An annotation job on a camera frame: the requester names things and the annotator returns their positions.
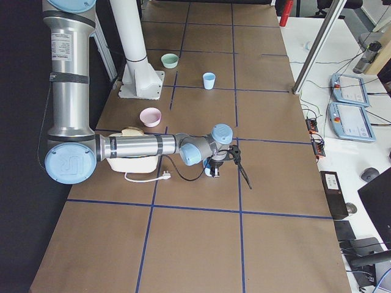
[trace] light blue cap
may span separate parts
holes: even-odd
[[[97,0],[48,0],[55,8],[69,13],[82,13],[90,10]]]
[[[76,184],[91,176],[97,165],[93,151],[81,143],[65,142],[52,148],[45,158],[49,176],[64,184]]]
[[[228,145],[232,142],[233,131],[231,127],[220,123],[214,126],[212,130],[212,137],[215,141],[222,145]]]
[[[181,146],[179,154],[187,166],[192,166],[202,160],[200,150],[192,143],[186,143]]]

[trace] computer mouse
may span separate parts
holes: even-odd
[[[366,168],[364,172],[361,174],[361,179],[363,179],[366,182],[370,182],[374,180],[377,176],[379,176],[380,173],[375,168]]]

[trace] warning label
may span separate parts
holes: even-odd
[[[51,60],[72,61],[72,35],[51,34]]]

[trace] white desk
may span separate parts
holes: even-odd
[[[283,40],[290,58],[293,77],[297,79],[309,51],[305,49],[307,42],[314,41],[323,20],[313,18],[289,18],[287,26],[281,27]],[[359,45],[351,35],[343,20],[338,20],[330,37],[327,39],[317,62],[339,62],[350,59],[359,53]],[[359,57],[351,62],[345,74],[356,75],[352,68],[356,65]],[[328,87],[331,75],[339,70],[346,62],[341,64],[316,63],[307,80],[313,81],[320,87]],[[362,74],[365,82],[372,81],[377,76]],[[368,92],[386,92],[379,80],[365,84]],[[318,118],[318,128],[324,137],[326,157],[319,160],[318,168],[324,171],[338,173],[345,202],[357,206],[358,212],[349,216],[348,219],[358,239],[376,237],[382,242],[378,232],[374,228],[357,190],[365,182],[360,179],[361,173],[368,167],[374,167],[382,173],[391,166],[389,154],[391,151],[391,128],[373,127],[376,136],[375,143],[352,142],[340,140],[334,134],[328,116],[325,125],[326,108],[330,98],[329,89],[320,89],[311,82],[306,82],[302,89],[301,99],[311,102],[319,107],[322,117]],[[368,110],[386,119],[391,118],[391,99],[387,96],[370,96],[371,107]],[[311,110],[318,113],[316,107],[307,104]],[[385,123],[382,120],[368,114],[372,123]],[[352,273],[348,273],[352,292],[358,292],[357,283]]]

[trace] brown tile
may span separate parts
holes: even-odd
[[[186,166],[179,155],[171,158],[186,178],[196,178],[202,172],[202,164]],[[155,204],[189,206],[211,209],[239,209],[238,169],[233,161],[225,162],[220,168],[220,178],[203,174],[194,182],[181,179],[171,162],[163,158],[161,170],[171,172],[170,180],[162,180],[156,189]]]
[[[311,145],[240,141],[244,211],[330,217]]]
[[[232,27],[188,24],[183,49],[202,52],[232,52]]]
[[[189,3],[170,1],[146,1],[141,21],[167,21],[169,23],[185,23]]]
[[[240,251],[237,214],[156,208],[139,292],[241,292]]]
[[[351,292],[332,220],[243,215],[243,233],[246,292]]]
[[[31,292],[134,292],[149,212],[66,203]]]
[[[153,69],[161,70],[165,73],[163,85],[174,85],[175,74],[177,73],[178,67],[168,69],[161,63],[161,56],[168,53],[179,56],[179,51],[147,50],[148,61],[152,65]]]
[[[148,174],[129,174],[135,180],[156,178],[157,168]],[[131,183],[126,181],[124,173],[115,172],[107,160],[98,162],[92,176],[82,183],[73,185],[68,198],[77,200],[118,201],[124,203],[152,202],[155,183]]]
[[[147,49],[180,50],[184,24],[142,23],[145,47]]]
[[[298,96],[238,91],[236,97],[239,137],[310,142]]]
[[[141,128],[144,132],[164,133],[168,125],[169,108],[172,96],[172,87],[163,87],[160,99],[124,99],[118,97],[119,86],[112,91],[103,113],[99,119],[97,129],[122,130],[128,126]],[[140,121],[140,112],[148,107],[158,108],[162,113],[162,120],[158,126],[145,127]]]
[[[279,27],[234,28],[235,52],[247,55],[286,55],[285,45]]]
[[[169,133],[203,136],[218,123],[235,127],[233,90],[176,88],[172,105]]]
[[[203,87],[202,75],[210,71],[216,75],[214,88],[235,88],[232,54],[182,52],[178,71],[177,85]]]
[[[192,2],[190,5],[188,23],[231,25],[231,4]]]
[[[236,88],[290,92],[294,86],[289,58],[285,56],[235,56]]]
[[[233,24],[279,27],[276,10],[270,5],[234,4]]]

